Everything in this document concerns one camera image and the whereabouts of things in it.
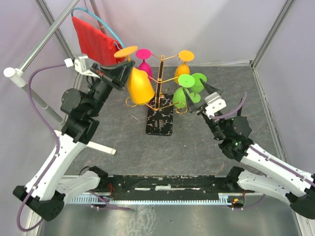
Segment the green wine glass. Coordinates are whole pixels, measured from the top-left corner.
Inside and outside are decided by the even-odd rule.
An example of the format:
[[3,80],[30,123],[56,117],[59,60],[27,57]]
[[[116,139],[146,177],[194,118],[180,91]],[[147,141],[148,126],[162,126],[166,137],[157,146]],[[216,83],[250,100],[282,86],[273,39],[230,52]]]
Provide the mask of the green wine glass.
[[178,84],[180,88],[174,92],[172,102],[176,108],[184,108],[186,106],[184,91],[189,94],[188,88],[191,88],[195,84],[195,79],[189,74],[183,74],[179,76]]
[[201,100],[200,92],[204,89],[204,86],[201,81],[207,82],[207,77],[202,73],[194,73],[192,74],[195,83],[191,87],[191,93],[189,94],[193,103],[198,103]]

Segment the green wine glass front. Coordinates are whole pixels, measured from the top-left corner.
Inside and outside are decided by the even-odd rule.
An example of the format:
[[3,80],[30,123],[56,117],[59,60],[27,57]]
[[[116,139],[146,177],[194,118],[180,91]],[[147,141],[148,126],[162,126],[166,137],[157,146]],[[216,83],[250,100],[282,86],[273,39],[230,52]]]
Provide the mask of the green wine glass front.
[[186,106],[184,91],[189,94],[188,88],[191,88],[195,84],[195,79],[189,74],[183,74],[179,76],[178,84],[180,88],[174,92],[172,102],[176,108],[184,108]]

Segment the orange wine glass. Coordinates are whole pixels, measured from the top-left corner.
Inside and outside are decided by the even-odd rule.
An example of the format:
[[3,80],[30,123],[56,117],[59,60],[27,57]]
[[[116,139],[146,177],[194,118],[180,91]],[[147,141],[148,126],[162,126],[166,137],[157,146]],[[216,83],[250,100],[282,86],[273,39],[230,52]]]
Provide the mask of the orange wine glass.
[[175,77],[179,77],[184,74],[190,74],[190,68],[187,65],[187,62],[190,62],[194,59],[194,54],[188,50],[182,50],[178,53],[179,60],[182,62],[181,65],[175,70]]
[[[137,49],[137,46],[122,48],[114,54],[114,57],[126,57],[128,61],[131,61],[130,55],[135,53]],[[155,95],[155,91],[148,78],[148,74],[136,67],[132,68],[130,76],[127,80],[127,90],[131,101],[136,105],[146,105]]]

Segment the pink wine glass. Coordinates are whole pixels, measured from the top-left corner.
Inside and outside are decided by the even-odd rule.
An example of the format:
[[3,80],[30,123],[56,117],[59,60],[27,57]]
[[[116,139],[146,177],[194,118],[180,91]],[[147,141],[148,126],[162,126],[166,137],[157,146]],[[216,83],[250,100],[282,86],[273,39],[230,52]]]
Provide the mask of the pink wine glass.
[[140,65],[138,66],[139,70],[145,71],[148,75],[148,79],[150,81],[152,81],[152,76],[153,76],[153,71],[151,66],[146,62],[147,59],[149,59],[151,57],[152,53],[149,49],[139,49],[136,52],[136,56],[137,58],[141,59],[142,62],[140,63]]

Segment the orange wine glass front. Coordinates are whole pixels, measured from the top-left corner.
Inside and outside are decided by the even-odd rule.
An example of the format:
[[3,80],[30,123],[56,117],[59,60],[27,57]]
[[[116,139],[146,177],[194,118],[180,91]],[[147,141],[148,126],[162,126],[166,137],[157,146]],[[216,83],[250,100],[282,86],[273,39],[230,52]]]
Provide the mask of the orange wine glass front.
[[194,54],[188,50],[182,50],[178,53],[179,60],[182,62],[181,65],[175,70],[175,77],[179,77],[184,74],[190,74],[190,68],[187,65],[187,62],[190,62],[194,59]]

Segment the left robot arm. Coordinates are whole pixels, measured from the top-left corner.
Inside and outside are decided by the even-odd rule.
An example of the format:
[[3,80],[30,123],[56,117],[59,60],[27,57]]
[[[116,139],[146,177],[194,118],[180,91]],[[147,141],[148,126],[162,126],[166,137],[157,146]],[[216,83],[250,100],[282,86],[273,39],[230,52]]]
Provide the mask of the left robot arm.
[[18,185],[13,195],[45,221],[55,219],[64,205],[73,198],[89,191],[103,192],[108,188],[108,173],[99,167],[91,167],[86,173],[60,184],[64,173],[74,158],[88,146],[99,121],[95,119],[112,89],[122,91],[134,69],[133,60],[125,60],[111,66],[94,63],[89,70],[85,64],[77,65],[65,59],[63,66],[83,69],[81,74],[92,78],[88,92],[75,88],[66,90],[62,96],[61,110],[68,118],[57,134],[52,130],[56,146],[37,172],[25,185]]

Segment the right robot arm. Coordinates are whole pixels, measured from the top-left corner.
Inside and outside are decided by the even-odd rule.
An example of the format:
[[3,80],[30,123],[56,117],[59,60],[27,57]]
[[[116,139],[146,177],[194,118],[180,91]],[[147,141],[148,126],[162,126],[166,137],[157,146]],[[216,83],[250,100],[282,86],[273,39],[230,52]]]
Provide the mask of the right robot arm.
[[239,189],[259,192],[278,199],[297,214],[315,218],[315,176],[273,156],[254,142],[249,135],[251,128],[246,117],[241,115],[247,94],[244,93],[238,106],[222,114],[226,107],[219,90],[201,81],[208,96],[204,104],[196,107],[187,92],[186,107],[191,113],[202,115],[219,148],[229,159],[251,166],[263,173],[259,176],[241,168],[231,169],[225,186],[230,192]]

